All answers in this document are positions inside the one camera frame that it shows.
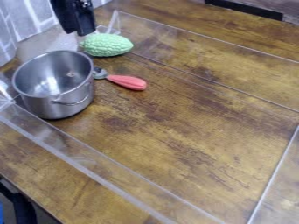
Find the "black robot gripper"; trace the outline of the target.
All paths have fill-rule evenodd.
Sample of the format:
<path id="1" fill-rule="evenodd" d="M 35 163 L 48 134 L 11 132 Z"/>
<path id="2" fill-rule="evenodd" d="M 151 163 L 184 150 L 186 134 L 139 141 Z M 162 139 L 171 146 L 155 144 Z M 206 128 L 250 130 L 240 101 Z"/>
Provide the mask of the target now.
<path id="1" fill-rule="evenodd" d="M 91 0 L 51 0 L 51 7 L 67 34 L 84 37 L 96 30 Z"/>

